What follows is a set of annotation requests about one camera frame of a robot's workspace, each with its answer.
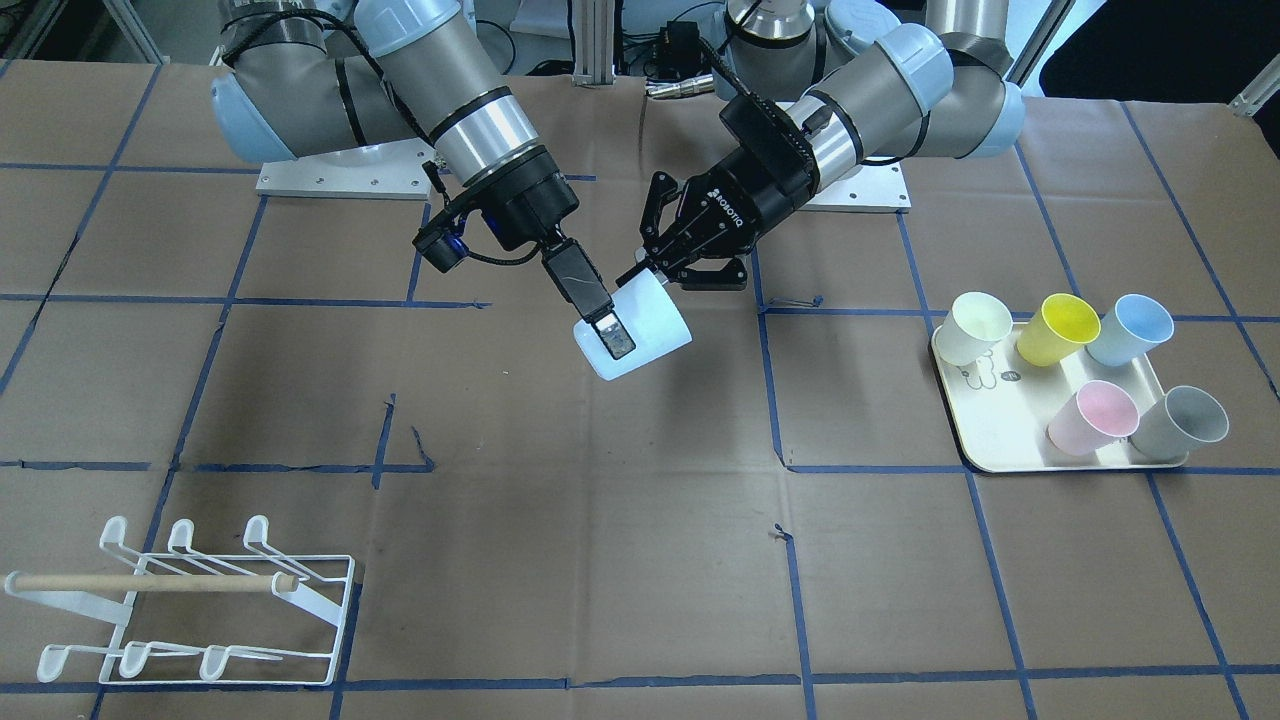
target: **robotiq logo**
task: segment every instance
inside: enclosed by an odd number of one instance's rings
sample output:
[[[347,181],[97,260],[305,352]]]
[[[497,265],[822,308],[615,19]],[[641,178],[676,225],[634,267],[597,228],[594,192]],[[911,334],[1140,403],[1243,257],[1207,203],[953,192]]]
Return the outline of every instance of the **robotiq logo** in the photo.
[[[724,196],[719,193],[718,187],[708,192],[707,197],[710,197],[719,204],[721,209],[724,210],[724,214],[728,215],[728,219],[733,220],[733,227],[742,227],[742,217],[737,214],[737,210],[735,210],[732,205],[728,204],[728,200],[724,200]]]

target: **wooden handle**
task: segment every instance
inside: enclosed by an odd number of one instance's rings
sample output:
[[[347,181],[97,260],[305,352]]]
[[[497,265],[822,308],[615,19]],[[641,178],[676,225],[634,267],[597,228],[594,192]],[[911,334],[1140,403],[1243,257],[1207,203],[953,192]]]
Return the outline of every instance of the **wooden handle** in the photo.
[[[18,575],[14,592],[271,592],[280,578],[280,592],[298,589],[298,578],[274,575]]]

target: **tray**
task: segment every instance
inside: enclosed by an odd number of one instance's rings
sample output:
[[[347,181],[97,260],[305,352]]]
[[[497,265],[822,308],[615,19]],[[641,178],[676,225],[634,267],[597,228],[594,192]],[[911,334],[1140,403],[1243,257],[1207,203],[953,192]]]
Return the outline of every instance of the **tray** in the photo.
[[[1172,461],[1152,460],[1128,439],[1079,456],[1053,447],[1046,434],[1048,421],[1085,382],[1107,380],[1123,387],[1139,413],[1153,406],[1165,391],[1146,355],[1107,368],[1082,350],[1057,365],[1037,368],[1015,347],[1025,325],[1015,323],[1007,338],[964,368],[942,361],[929,341],[960,451],[970,462],[987,473],[1048,473],[1155,470],[1187,461],[1185,455]]]

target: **cup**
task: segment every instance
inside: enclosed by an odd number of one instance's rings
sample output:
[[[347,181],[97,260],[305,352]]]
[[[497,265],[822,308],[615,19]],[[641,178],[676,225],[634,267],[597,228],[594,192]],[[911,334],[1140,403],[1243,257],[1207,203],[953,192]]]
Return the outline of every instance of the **cup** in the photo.
[[[1047,368],[1098,338],[1102,324],[1088,302],[1057,292],[1023,327],[1018,354],[1032,365]]]
[[[933,348],[950,365],[968,365],[1014,329],[1005,304],[986,292],[965,292],[933,336]]]
[[[1178,386],[1143,413],[1129,442],[1143,455],[1172,460],[1226,437],[1226,410],[1198,387]]]
[[[1165,306],[1146,295],[1125,295],[1102,319],[1098,340],[1085,346],[1094,360],[1111,368],[1174,337],[1174,318]]]
[[[1048,423],[1048,439],[1068,455],[1088,455],[1129,437],[1138,428],[1138,406],[1120,386],[1089,380]]]
[[[573,340],[605,380],[622,377],[694,340],[667,288],[652,270],[641,272],[613,293],[613,314],[636,343],[635,350],[618,360],[584,320],[573,325]]]

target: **white cup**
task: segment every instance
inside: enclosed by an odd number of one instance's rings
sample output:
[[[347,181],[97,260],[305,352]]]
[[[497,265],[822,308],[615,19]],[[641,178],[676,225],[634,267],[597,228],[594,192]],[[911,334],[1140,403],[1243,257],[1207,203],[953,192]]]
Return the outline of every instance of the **white cup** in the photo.
[[[1133,397],[1120,386],[1089,380],[1050,420],[1048,439],[1068,455],[1088,455],[1137,428]]]
[[[1226,410],[1212,395],[1198,387],[1178,386],[1143,413],[1129,442],[1143,455],[1172,460],[1221,441],[1230,427]]]
[[[1014,316],[998,299],[986,292],[965,292],[933,336],[933,348],[948,365],[968,365],[1009,337]]]
[[[620,378],[694,340],[667,288],[652,270],[643,270],[613,293],[613,314],[631,333],[636,348],[614,360],[585,322],[573,325],[573,340],[605,380]]]
[[[1094,360],[1119,368],[1174,337],[1169,310],[1146,295],[1125,295],[1102,319],[1098,340],[1085,346]]]

